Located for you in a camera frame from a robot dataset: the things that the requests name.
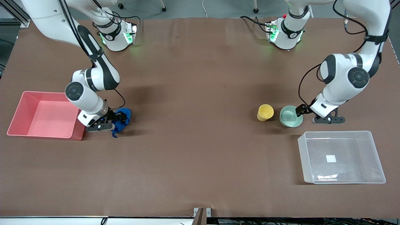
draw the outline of pink plastic bin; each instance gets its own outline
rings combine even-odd
[[[78,113],[64,93],[25,91],[7,135],[80,141],[85,126],[77,119]]]

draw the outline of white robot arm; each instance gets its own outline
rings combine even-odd
[[[46,37],[80,46],[92,62],[92,67],[74,72],[71,83],[65,89],[69,101],[81,109],[79,121],[88,131],[114,128],[111,119],[123,120],[116,115],[96,92],[114,90],[120,76],[98,45],[90,31],[71,17],[64,0],[22,0],[33,22]],[[94,128],[101,122],[101,127]]]
[[[113,16],[108,8],[118,0],[67,0],[68,6],[88,16],[99,29],[103,43],[111,51],[122,51],[133,43],[137,26]]]
[[[291,49],[303,34],[303,28],[310,18],[309,5],[323,5],[334,0],[285,0],[289,5],[286,17],[280,17],[267,24],[267,39],[281,49]]]
[[[348,12],[366,23],[366,36],[360,53],[331,54],[320,66],[326,87],[311,105],[300,105],[298,116],[315,113],[317,123],[342,123],[333,121],[331,112],[355,97],[368,85],[382,60],[383,45],[388,37],[391,7],[388,0],[343,0]]]

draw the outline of blue towel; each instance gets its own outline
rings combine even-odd
[[[118,113],[118,112],[123,112],[126,114],[126,121],[125,121],[125,123],[121,123],[121,121],[112,121],[111,122],[115,125],[114,130],[112,130],[112,136],[115,138],[117,138],[117,136],[115,136],[115,134],[121,132],[128,125],[128,123],[130,121],[130,109],[120,108],[117,111],[115,111],[115,113]]]

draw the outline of floor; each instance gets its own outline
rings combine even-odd
[[[164,0],[167,8],[166,12],[161,11],[159,0],[122,0],[124,9],[119,9],[117,5],[111,7],[113,11],[121,16],[139,16],[142,19],[172,19],[188,17],[206,17],[202,7],[202,0]],[[338,0],[336,5],[339,12],[344,11],[343,1]],[[260,18],[267,16],[282,16],[287,13],[288,6],[284,0],[258,0],[259,12],[253,12],[252,0],[204,0],[204,8],[208,17],[215,18],[237,18],[249,16]],[[5,11],[0,8],[0,18],[8,17]],[[71,13],[76,19],[87,19],[81,12],[71,9]],[[312,6],[312,16],[314,17],[338,17],[332,11],[332,4]],[[0,39],[15,42],[18,35],[17,26],[0,26]],[[392,12],[390,22],[390,40],[396,51],[400,51],[400,7]],[[7,65],[13,45],[0,40],[0,64]]]

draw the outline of wire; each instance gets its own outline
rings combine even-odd
[[[320,66],[321,64],[318,64],[318,65],[316,65],[316,66],[314,66],[313,68],[311,68],[310,70],[308,70],[307,72],[306,72],[306,74],[304,74],[304,76],[303,76],[303,78],[301,78],[301,81],[300,81],[300,84],[299,84],[299,89],[298,89],[298,95],[299,95],[299,98],[300,98],[300,100],[302,101],[302,102],[304,102],[304,104],[306,105],[306,106],[308,106],[308,104],[306,103],[306,101],[304,101],[304,99],[301,97],[301,95],[300,95],[300,87],[301,87],[301,84],[303,83],[303,80],[304,80],[304,78],[307,76],[307,74],[309,73],[309,72],[311,72],[312,70],[314,70],[315,68],[317,68],[318,66]]]
[[[398,1],[398,2],[392,7],[392,9],[394,9],[399,3],[400,3],[400,1]]]
[[[101,220],[101,223],[100,223],[100,225],[104,225],[104,224],[106,224],[107,220],[108,220],[108,218],[107,218],[107,217],[103,218],[103,219]]]
[[[204,12],[206,13],[206,18],[208,18],[208,14],[207,14],[206,8],[204,8],[204,0],[203,0],[203,3],[202,3],[202,6],[203,6],[203,9],[204,9]]]
[[[92,2],[94,2],[94,3],[97,5],[97,7],[99,7],[99,8],[106,14],[106,17],[107,17],[113,24],[116,24],[116,25],[120,25],[120,24],[121,24],[122,18],[121,18],[121,16],[120,16],[117,12],[112,11],[112,14],[111,14],[111,13],[108,13],[108,12],[106,12],[106,11],[103,10],[103,7],[98,3],[97,0],[92,0]],[[114,22],[109,16],[107,16],[107,14],[108,14],[108,15],[111,15],[111,16],[115,17],[116,15],[114,15],[114,13],[116,13],[116,14],[118,15],[118,17],[120,18],[120,21],[117,22],[117,23]]]
[[[264,32],[267,33],[267,34],[272,34],[271,31],[264,30],[264,29],[261,27],[261,24],[260,24],[260,22],[258,21],[258,18],[257,18],[257,17],[255,17],[255,19],[256,19],[256,21],[257,21],[258,26],[260,27],[260,29],[261,29],[262,31],[264,31]]]
[[[129,16],[129,17],[121,17],[121,18],[122,19],[138,18],[141,21],[139,16]]]
[[[239,17],[239,18],[241,18],[241,19],[248,19],[248,20],[250,20],[251,22],[253,22],[253,23],[255,23],[255,24],[258,24],[258,26],[260,27],[260,29],[262,30],[262,31],[264,31],[265,33],[268,33],[268,34],[272,34],[272,32],[271,31],[266,31],[266,30],[264,30],[261,26],[266,26],[266,23],[269,23],[270,21],[268,21],[268,22],[265,22],[265,23],[260,23],[259,21],[258,21],[258,18],[257,17],[255,17],[255,19],[256,20],[253,20],[252,18],[250,18],[250,17],[248,17],[248,16],[241,16],[241,17]]]
[[[350,20],[350,21],[353,21],[354,23],[360,25],[360,26],[364,29],[365,35],[368,35],[368,30],[367,30],[367,28],[366,28],[362,23],[358,22],[358,21],[355,20],[355,19],[352,19],[352,18],[350,18],[350,17],[347,17],[347,16],[343,15],[343,14],[341,14],[340,12],[338,12],[338,11],[336,10],[335,6],[336,6],[336,2],[337,2],[337,1],[338,1],[338,0],[335,0],[335,2],[333,3],[333,6],[332,6],[333,11],[334,11],[336,14],[338,14],[339,16],[341,16],[341,17],[343,17],[343,18],[345,18],[345,19],[348,19],[348,20]],[[355,50],[355,51],[353,51],[353,52],[357,52],[358,50],[360,50],[360,49],[364,46],[365,42],[366,42],[366,41],[364,41],[364,42],[360,45],[360,47],[358,47],[358,49]]]
[[[347,10],[344,10],[344,16],[346,17],[346,20],[348,20]],[[365,32],[365,30],[362,30],[362,31],[359,31],[359,32],[355,32],[355,33],[349,32],[349,31],[347,30],[347,22],[344,23],[344,30],[346,31],[346,33],[351,34],[351,35],[354,35],[354,34],[361,34],[361,33],[364,33],[364,32]]]
[[[114,91],[116,91],[119,94],[119,96],[121,96],[121,98],[124,101],[124,103],[122,104],[122,106],[119,106],[119,107],[116,107],[116,108],[112,108],[111,110],[116,110],[116,109],[122,108],[122,107],[125,106],[125,103],[126,103],[124,97],[117,91],[117,89],[114,89]]]
[[[265,24],[261,24],[261,23],[259,23],[259,22],[255,21],[255,20],[253,20],[252,18],[250,18],[250,17],[248,17],[248,16],[241,16],[241,17],[239,17],[239,18],[241,18],[241,19],[248,19],[248,20],[250,20],[251,22],[253,22],[253,23],[255,23],[255,24],[259,24],[259,25],[262,25],[262,26],[266,26]]]
[[[10,43],[10,44],[12,44],[12,45],[14,45],[14,43],[12,43],[12,42],[9,42],[9,41],[7,41],[7,40],[1,39],[1,38],[0,38],[0,40],[1,40],[1,41],[4,41],[4,42],[7,42],[7,43]]]
[[[354,34],[361,34],[361,33],[364,33],[364,32],[365,32],[365,31],[363,30],[363,31],[360,31],[360,32],[351,33],[351,32],[349,32],[349,31],[347,30],[347,27],[345,27],[344,30],[346,31],[346,33],[351,34],[351,35],[354,35]]]
[[[74,34],[75,38],[77,39],[77,41],[78,41],[80,47],[81,47],[82,50],[86,53],[86,55],[89,55],[88,51],[85,49],[85,47],[84,47],[84,45],[83,45],[82,39],[80,38],[80,36],[79,36],[79,34],[78,34],[78,31],[77,31],[77,29],[76,29],[74,20],[71,19],[72,16],[71,16],[71,12],[69,11],[68,4],[66,3],[65,0],[58,0],[58,2],[60,3],[62,12],[63,12],[63,14],[64,14],[64,16],[65,16],[65,18],[66,18],[66,20],[67,20],[67,22],[68,22],[68,25],[70,26],[70,28],[71,28],[71,30],[72,30],[72,33]]]
[[[318,67],[317,69],[317,79],[321,82],[324,82],[324,80],[322,80],[322,78],[320,78],[320,76],[318,76],[318,72],[320,71],[321,66]]]

